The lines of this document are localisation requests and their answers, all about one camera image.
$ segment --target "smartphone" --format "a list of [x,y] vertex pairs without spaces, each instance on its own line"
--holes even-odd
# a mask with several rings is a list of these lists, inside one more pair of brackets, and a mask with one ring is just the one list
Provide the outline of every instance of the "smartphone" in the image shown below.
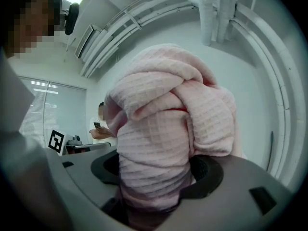
[[99,122],[94,122],[94,126],[95,126],[96,128],[100,128],[100,127],[101,127],[101,125],[100,125]]

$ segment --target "gray panel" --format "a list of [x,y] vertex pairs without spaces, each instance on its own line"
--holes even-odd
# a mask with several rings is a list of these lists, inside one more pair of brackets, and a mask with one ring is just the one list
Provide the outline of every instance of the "gray panel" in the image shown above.
[[106,147],[100,150],[61,157],[62,162],[69,161],[74,164],[67,167],[66,171],[79,189],[99,208],[115,196],[117,186],[103,184],[97,179],[91,172],[91,163],[96,158],[115,149],[116,147]]
[[[204,199],[182,200],[158,231],[256,230],[268,225],[291,199],[289,191],[256,164],[235,156],[214,159],[224,169],[222,183]],[[249,189],[261,186],[277,202],[264,216],[249,192]]]
[[56,151],[47,149],[47,159],[50,171],[65,207],[72,219],[75,231],[117,230],[129,231],[129,227],[119,223],[103,213],[80,191],[69,177]]
[[108,147],[110,147],[110,145],[109,143],[75,145],[76,149],[81,149],[85,147],[90,148],[91,151],[99,150],[99,149],[108,150]]

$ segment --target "person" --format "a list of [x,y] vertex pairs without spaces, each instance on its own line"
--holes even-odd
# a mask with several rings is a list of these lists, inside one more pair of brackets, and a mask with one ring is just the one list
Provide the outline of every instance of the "person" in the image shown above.
[[34,97],[7,58],[26,52],[52,35],[61,0],[0,1],[0,181],[7,201],[2,225],[17,228],[10,217],[24,217],[23,226],[40,230],[73,230],[73,223],[50,175],[46,150],[19,128]]
[[[93,117],[90,120],[89,133],[93,138],[93,144],[110,143],[111,146],[117,144],[116,137],[109,130],[106,121],[103,117],[104,102],[98,106],[98,117]],[[94,123],[99,123],[99,127],[95,127]]]

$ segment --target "gray machine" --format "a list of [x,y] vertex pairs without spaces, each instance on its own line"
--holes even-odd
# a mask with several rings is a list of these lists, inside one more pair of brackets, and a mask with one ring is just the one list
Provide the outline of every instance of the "gray machine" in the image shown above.
[[[46,225],[56,230],[132,230],[114,198],[119,183],[115,147],[59,156],[17,132],[1,137],[0,144],[3,171],[22,203]],[[262,230],[291,199],[286,188],[248,160],[191,160],[197,182],[181,191],[178,208],[158,231]]]

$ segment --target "black hair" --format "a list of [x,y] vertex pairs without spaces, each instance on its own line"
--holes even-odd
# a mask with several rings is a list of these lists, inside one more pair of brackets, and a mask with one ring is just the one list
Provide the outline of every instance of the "black hair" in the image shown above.
[[5,18],[1,22],[0,43],[4,46],[8,40],[8,32],[14,30],[15,20],[19,19],[20,14],[26,8],[26,4],[31,0],[1,0],[0,6],[2,8],[1,16]]
[[[24,13],[27,6],[30,5],[32,0],[2,0],[0,1],[1,8],[3,9],[2,17],[5,18],[1,22],[0,29],[0,47],[5,46],[9,40],[9,35],[14,31],[14,25],[19,20],[20,15]],[[54,25],[59,24],[59,12],[62,6],[62,0],[48,0],[49,10],[53,11],[54,18],[49,22],[48,35],[52,36],[54,32]]]

